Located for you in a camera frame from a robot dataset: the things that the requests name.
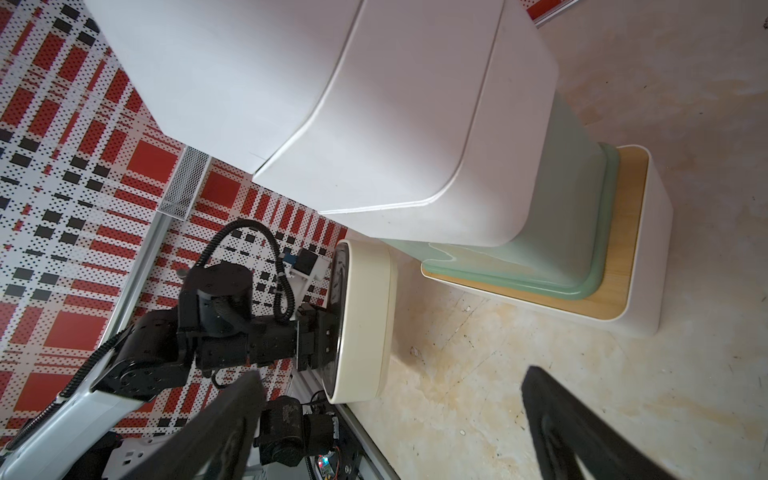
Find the black cable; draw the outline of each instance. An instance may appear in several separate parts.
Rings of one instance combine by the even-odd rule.
[[[310,403],[314,402],[314,400],[315,400],[315,397],[316,397],[316,396],[317,396],[319,393],[325,393],[325,392],[326,392],[325,390],[318,390],[317,392],[314,392],[314,393],[312,394],[312,396],[310,397]]]
[[[208,263],[210,256],[213,255],[216,247],[219,246],[219,243],[221,243],[221,241],[224,240],[224,238],[233,230],[244,227],[256,229],[259,233],[264,235],[266,242],[270,245],[270,248],[272,248],[272,254],[275,257],[275,271],[277,272],[277,287],[275,288],[275,303],[273,305],[273,311],[275,314],[275,320],[277,322],[288,323],[290,321],[290,317],[293,315],[293,308],[296,306],[296,299],[293,298],[293,290],[290,288],[290,283],[288,283],[288,278],[285,274],[283,261],[280,259],[280,245],[277,244],[277,240],[275,240],[275,236],[272,235],[270,229],[265,227],[261,222],[251,220],[249,218],[240,218],[233,222],[229,222],[224,226],[224,228],[219,230],[216,235],[214,235],[214,238],[210,239],[210,242],[208,242],[208,245],[205,246],[203,253],[200,254],[200,258],[197,259],[197,262],[194,264],[194,266],[205,267],[205,264]],[[282,312],[281,290],[285,293],[286,301],[288,302],[288,308],[286,309],[285,313]]]
[[[304,460],[306,460],[306,472],[310,474],[312,480],[317,480],[315,472],[312,471],[312,460],[310,460],[309,456],[304,457]]]
[[[226,383],[224,385],[221,385],[219,382],[216,381],[216,374],[218,374],[219,370],[214,370],[210,374],[210,382],[214,384],[214,386],[219,390],[224,390],[229,386],[229,383]]]
[[[47,422],[49,418],[51,418],[56,412],[58,412],[58,410],[64,405],[64,403],[67,400],[69,400],[69,398],[78,389],[80,384],[83,383],[83,380],[85,380],[85,377],[88,376],[88,373],[91,372],[91,370],[98,363],[98,361],[104,358],[104,355],[106,355],[110,350],[114,348],[115,345],[118,344],[118,342],[121,339],[121,335],[125,333],[125,330],[127,329],[124,329],[121,332],[116,333],[106,342],[102,343],[91,354],[91,356],[89,356],[88,359],[85,360],[83,365],[78,369],[78,371],[69,381],[67,386],[65,386],[64,389],[61,390],[59,394],[56,396],[56,399],[53,402],[51,402],[47,407],[45,407],[45,409],[42,412],[38,413],[36,417],[34,417],[29,422],[27,422],[22,427],[22,429],[18,431],[16,436],[5,445],[5,449],[9,451],[16,450],[29,438],[30,435],[35,433],[35,431],[39,429],[41,425]]]

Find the wooden base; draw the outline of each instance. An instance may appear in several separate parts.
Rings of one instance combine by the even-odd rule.
[[[605,271],[603,282],[592,295],[582,300],[563,300],[508,287],[429,273],[423,268],[422,274],[446,283],[484,290],[512,299],[577,313],[592,319],[612,320],[617,318],[627,307],[637,245],[637,232],[643,210],[645,182],[650,160],[647,151],[641,147],[622,147],[618,150],[621,154],[621,162],[619,163],[616,195],[611,216],[611,232],[608,236]]]

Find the clock face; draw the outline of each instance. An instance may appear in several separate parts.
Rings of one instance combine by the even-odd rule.
[[[346,243],[339,243],[333,254],[333,266],[331,267],[330,295],[328,296],[328,311],[339,319],[339,329],[336,334],[336,356],[320,370],[323,378],[323,387],[330,397],[336,387],[336,372],[339,367],[339,347],[341,346],[341,331],[344,327],[344,306],[346,305],[346,284],[349,275],[349,247]]]

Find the mint green container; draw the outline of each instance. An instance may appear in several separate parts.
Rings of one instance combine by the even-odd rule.
[[[557,298],[591,295],[603,277],[619,156],[593,142],[555,94],[521,232],[499,247],[382,239],[424,270]]]

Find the beige floor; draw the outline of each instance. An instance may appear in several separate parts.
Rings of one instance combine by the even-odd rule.
[[[675,208],[661,328],[633,340],[484,301],[403,260],[389,383],[353,410],[404,479],[539,478],[548,369],[679,478],[768,478],[765,0],[582,0],[541,29],[596,140],[650,148]]]

